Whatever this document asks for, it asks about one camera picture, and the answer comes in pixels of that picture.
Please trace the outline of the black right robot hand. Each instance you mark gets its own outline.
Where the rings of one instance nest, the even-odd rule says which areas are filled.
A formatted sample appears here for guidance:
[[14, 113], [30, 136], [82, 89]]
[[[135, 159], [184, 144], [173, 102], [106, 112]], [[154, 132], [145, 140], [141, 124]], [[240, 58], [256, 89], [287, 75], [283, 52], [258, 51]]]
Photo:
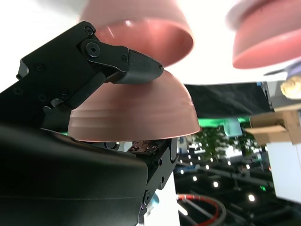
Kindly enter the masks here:
[[145, 83], [163, 72], [95, 33], [83, 21], [23, 57], [17, 82], [0, 94], [3, 226], [135, 226], [176, 165], [176, 138], [134, 138], [121, 152], [60, 133], [105, 82]]

